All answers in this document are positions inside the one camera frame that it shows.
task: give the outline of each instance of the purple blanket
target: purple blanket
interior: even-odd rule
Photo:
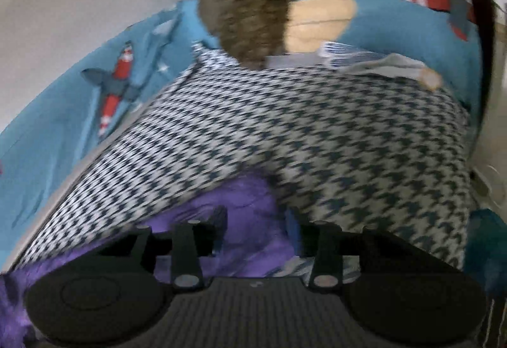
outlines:
[[[178,221],[206,220],[217,206],[227,209],[228,226],[220,252],[201,258],[205,277],[266,276],[294,256],[286,235],[283,214],[260,171],[251,171],[190,202],[165,211],[144,224],[153,232],[171,229]],[[0,275],[0,347],[20,348],[34,339],[34,330],[23,305],[24,292],[40,277],[99,246],[95,243]],[[170,278],[170,257],[159,257],[155,276]]]

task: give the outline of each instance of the gray cloth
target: gray cloth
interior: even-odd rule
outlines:
[[[250,71],[221,50],[164,91],[77,181],[21,264],[116,232],[262,166],[282,204],[389,229],[460,267],[467,116],[445,91],[377,75]]]

